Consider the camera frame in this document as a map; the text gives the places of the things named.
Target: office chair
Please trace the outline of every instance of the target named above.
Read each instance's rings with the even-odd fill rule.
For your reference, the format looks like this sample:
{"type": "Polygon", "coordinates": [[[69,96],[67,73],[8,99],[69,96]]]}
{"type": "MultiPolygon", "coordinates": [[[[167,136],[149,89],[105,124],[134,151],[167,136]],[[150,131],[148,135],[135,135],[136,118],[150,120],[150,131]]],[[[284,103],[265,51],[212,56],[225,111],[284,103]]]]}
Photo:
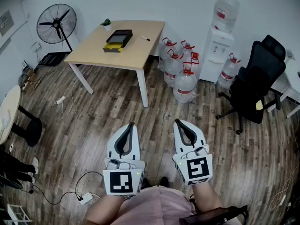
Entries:
{"type": "Polygon", "coordinates": [[[252,122],[261,123],[265,109],[276,104],[276,108],[280,110],[280,98],[277,92],[275,92],[275,99],[267,105],[264,105],[263,96],[267,95],[272,84],[284,72],[284,59],[285,48],[270,35],[267,35],[262,42],[255,41],[247,67],[240,68],[230,86],[231,97],[223,92],[218,94],[219,97],[225,97],[233,109],[222,115],[216,115],[216,119],[237,112],[240,129],[236,133],[241,134],[243,117],[252,122]],[[262,102],[262,110],[256,109],[256,103],[259,100],[262,102]]]}

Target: table leg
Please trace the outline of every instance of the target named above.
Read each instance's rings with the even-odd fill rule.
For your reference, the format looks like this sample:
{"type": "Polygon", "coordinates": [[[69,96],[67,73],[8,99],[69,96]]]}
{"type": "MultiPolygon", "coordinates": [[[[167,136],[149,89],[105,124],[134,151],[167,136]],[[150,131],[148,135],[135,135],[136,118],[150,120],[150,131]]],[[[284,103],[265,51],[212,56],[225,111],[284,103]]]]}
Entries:
{"type": "Polygon", "coordinates": [[[81,83],[84,85],[84,87],[86,88],[86,90],[92,94],[94,91],[93,89],[89,86],[88,82],[85,80],[85,78],[83,77],[82,73],[79,71],[78,67],[76,66],[76,64],[73,63],[69,63],[70,67],[72,68],[72,70],[74,71],[74,73],[76,74],[76,76],[78,77],[78,79],[81,81],[81,83]]]}
{"type": "Polygon", "coordinates": [[[139,69],[136,71],[137,80],[139,81],[141,96],[142,96],[142,104],[144,107],[148,107],[148,98],[147,98],[147,88],[145,82],[145,74],[144,69],[139,69]]]}
{"type": "MultiPolygon", "coordinates": [[[[290,86],[286,87],[284,93],[280,97],[280,102],[282,102],[287,96],[289,96],[291,91],[292,91],[292,88],[290,86]]],[[[271,112],[275,107],[276,107],[276,104],[269,107],[267,111],[271,112]]]]}
{"type": "Polygon", "coordinates": [[[300,105],[298,105],[294,110],[292,110],[287,116],[286,118],[289,118],[290,116],[292,116],[295,112],[297,112],[300,109],[300,105]]]}
{"type": "Polygon", "coordinates": [[[23,114],[25,114],[27,117],[29,117],[31,120],[39,120],[38,118],[36,118],[35,116],[33,116],[30,112],[28,112],[25,108],[23,108],[22,106],[19,105],[18,108],[23,114]]]}
{"type": "Polygon", "coordinates": [[[11,127],[11,131],[17,135],[19,135],[22,138],[29,139],[29,136],[26,132],[26,130],[22,127],[19,127],[15,123],[13,123],[13,126],[11,127]]]}

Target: large water bottle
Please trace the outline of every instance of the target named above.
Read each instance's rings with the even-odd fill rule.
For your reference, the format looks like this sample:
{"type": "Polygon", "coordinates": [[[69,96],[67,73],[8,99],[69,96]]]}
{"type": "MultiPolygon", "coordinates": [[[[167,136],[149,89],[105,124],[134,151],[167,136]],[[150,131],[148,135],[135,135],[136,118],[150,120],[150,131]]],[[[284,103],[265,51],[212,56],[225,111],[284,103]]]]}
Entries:
{"type": "Polygon", "coordinates": [[[169,40],[167,37],[165,37],[162,40],[164,43],[160,46],[159,48],[159,63],[158,63],[158,69],[161,70],[162,72],[165,71],[165,61],[170,58],[170,56],[167,54],[167,52],[170,50],[170,48],[175,51],[174,45],[177,43],[172,43],[171,40],[169,40]]]}
{"type": "Polygon", "coordinates": [[[239,72],[238,63],[240,60],[237,60],[233,53],[229,54],[230,59],[228,59],[223,67],[223,71],[221,72],[217,82],[220,84],[222,88],[229,89],[230,85],[233,82],[234,77],[239,72]]]}
{"type": "Polygon", "coordinates": [[[186,42],[186,40],[180,43],[182,44],[182,47],[178,50],[178,54],[183,54],[184,62],[190,62],[191,53],[193,52],[193,48],[195,46],[191,46],[189,43],[186,42]]]}
{"type": "Polygon", "coordinates": [[[238,16],[239,0],[217,0],[212,24],[219,30],[231,33],[238,16]]]}
{"type": "Polygon", "coordinates": [[[170,49],[167,54],[170,58],[165,60],[164,81],[170,87],[173,87],[176,75],[182,70],[181,59],[183,58],[183,54],[178,55],[177,52],[172,49],[170,49]]]}
{"type": "Polygon", "coordinates": [[[192,99],[193,90],[196,86],[197,79],[191,71],[191,62],[183,62],[183,73],[176,76],[173,95],[181,103],[187,103],[192,99]]]}
{"type": "Polygon", "coordinates": [[[199,62],[199,54],[196,52],[191,52],[191,64],[192,64],[192,71],[195,73],[197,81],[200,78],[201,67],[199,62]]]}

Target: small potted plant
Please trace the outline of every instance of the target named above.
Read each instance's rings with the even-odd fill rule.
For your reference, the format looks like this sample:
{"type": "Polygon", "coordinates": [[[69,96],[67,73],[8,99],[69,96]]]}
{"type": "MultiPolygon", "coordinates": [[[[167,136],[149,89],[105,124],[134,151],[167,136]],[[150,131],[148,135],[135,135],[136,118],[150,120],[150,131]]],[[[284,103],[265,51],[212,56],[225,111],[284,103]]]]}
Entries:
{"type": "Polygon", "coordinates": [[[110,31],[112,29],[112,26],[111,26],[111,20],[109,20],[108,18],[105,19],[105,21],[103,23],[101,23],[100,25],[104,26],[105,30],[106,31],[110,31]]]}

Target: white desk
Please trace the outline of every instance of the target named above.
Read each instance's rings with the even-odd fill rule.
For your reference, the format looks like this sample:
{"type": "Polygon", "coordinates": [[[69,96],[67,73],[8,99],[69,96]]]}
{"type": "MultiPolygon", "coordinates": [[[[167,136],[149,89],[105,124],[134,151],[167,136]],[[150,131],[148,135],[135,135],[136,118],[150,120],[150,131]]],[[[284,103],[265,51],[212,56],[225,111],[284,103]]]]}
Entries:
{"type": "MultiPolygon", "coordinates": [[[[300,72],[300,65],[294,60],[289,60],[285,69],[285,76],[289,84],[283,90],[283,94],[280,97],[281,102],[287,96],[290,96],[294,91],[300,94],[300,77],[298,76],[298,72],[300,72]]],[[[275,106],[276,105],[272,105],[271,107],[269,107],[268,112],[272,111],[275,108],[275,106]]],[[[289,118],[299,109],[300,105],[297,106],[294,110],[292,110],[286,117],[289,118]]]]}

